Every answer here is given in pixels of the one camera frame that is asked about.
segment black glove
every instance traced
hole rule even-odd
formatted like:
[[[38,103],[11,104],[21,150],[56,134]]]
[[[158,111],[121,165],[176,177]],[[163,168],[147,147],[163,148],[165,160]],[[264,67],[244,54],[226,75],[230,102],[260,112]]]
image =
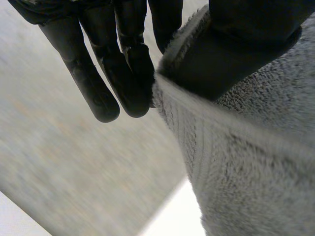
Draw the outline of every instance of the black glove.
[[[143,39],[146,0],[9,2],[27,21],[40,26],[99,121],[115,120],[120,109],[92,63],[80,23],[125,111],[135,118],[147,113],[152,99],[154,67]],[[157,45],[164,52],[173,32],[181,26],[183,0],[149,0],[149,5]],[[124,54],[117,44],[116,28]]]
[[[181,45],[184,40],[171,43],[181,46],[171,46],[160,73],[215,101],[295,45],[315,0],[209,0],[209,9],[207,25],[204,20],[198,33],[185,31],[188,46]],[[187,47],[180,62],[172,58]]]

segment glove finger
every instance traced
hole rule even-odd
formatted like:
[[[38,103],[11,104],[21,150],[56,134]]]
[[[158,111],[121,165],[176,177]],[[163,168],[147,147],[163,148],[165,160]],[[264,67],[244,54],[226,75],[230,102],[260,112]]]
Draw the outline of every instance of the glove finger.
[[[93,65],[78,19],[53,20],[40,29],[60,53],[94,116],[101,122],[115,120],[120,112],[119,105]]]
[[[144,116],[149,109],[149,101],[119,50],[114,6],[108,1],[102,6],[85,9],[79,19],[124,110],[134,118]]]
[[[144,20],[147,0],[114,0],[117,30],[126,61],[144,94],[152,100],[154,66],[144,44]]]
[[[183,0],[148,0],[157,46],[164,54],[173,34],[182,25]]]

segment gloved hand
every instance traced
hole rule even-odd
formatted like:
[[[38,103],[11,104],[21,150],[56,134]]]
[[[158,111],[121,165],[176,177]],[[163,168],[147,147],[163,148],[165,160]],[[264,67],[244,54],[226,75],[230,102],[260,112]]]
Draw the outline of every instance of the gloved hand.
[[[210,15],[200,20],[198,29],[186,27],[181,39],[171,43],[159,73],[215,101],[293,47],[300,25],[315,11],[315,1],[209,0],[206,10]]]
[[[125,111],[134,118],[147,113],[154,82],[154,67],[143,38],[147,0],[9,2],[27,21],[39,25],[99,121],[115,120],[120,108],[93,65],[80,24]],[[183,0],[149,0],[149,5],[157,45],[164,52],[173,32],[182,24]]]

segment towel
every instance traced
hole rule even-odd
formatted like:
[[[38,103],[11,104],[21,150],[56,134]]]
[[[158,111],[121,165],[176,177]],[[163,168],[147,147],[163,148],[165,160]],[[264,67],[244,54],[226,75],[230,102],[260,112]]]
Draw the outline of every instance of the towel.
[[[315,235],[315,15],[296,45],[215,102],[167,75],[210,21],[175,35],[154,103],[177,138],[208,236]]]

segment gray floor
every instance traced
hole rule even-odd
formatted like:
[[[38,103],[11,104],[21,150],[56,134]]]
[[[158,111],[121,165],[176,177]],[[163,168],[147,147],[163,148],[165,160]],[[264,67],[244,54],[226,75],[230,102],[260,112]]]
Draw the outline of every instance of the gray floor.
[[[39,28],[0,12],[0,191],[52,235],[136,235],[185,174],[174,137],[154,110],[98,122]]]

